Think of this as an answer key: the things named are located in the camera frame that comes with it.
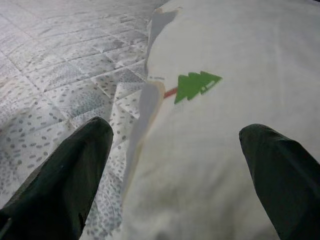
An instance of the speckled pattern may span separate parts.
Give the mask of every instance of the speckled pattern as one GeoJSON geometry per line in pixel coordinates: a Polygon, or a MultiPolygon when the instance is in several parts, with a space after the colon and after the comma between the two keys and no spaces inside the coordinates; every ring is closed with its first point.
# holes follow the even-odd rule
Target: speckled pattern
{"type": "Polygon", "coordinates": [[[66,137],[100,116],[113,146],[81,239],[106,239],[120,225],[147,24],[164,2],[0,0],[0,207],[66,137]]]}

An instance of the white fabric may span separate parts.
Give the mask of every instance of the white fabric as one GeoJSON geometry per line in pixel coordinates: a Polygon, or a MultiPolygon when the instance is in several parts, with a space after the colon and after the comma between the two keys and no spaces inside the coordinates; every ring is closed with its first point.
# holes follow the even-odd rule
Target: white fabric
{"type": "Polygon", "coordinates": [[[119,238],[278,239],[238,133],[265,124],[320,159],[320,5],[172,0],[158,9],[172,11],[152,45],[148,82],[163,96],[190,72],[223,80],[190,101],[160,100],[132,161],[119,238]]]}

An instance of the christmas tree graphic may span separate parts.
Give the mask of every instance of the christmas tree graphic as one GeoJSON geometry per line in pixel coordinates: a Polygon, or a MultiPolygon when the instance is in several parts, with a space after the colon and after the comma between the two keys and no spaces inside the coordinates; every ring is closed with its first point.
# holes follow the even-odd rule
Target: christmas tree graphic
{"type": "Polygon", "coordinates": [[[214,85],[216,85],[222,77],[213,75],[204,71],[200,74],[190,72],[188,76],[180,75],[178,77],[178,87],[167,91],[164,98],[167,98],[176,93],[174,104],[179,103],[186,98],[188,101],[193,99],[198,93],[203,95],[214,85]]]}

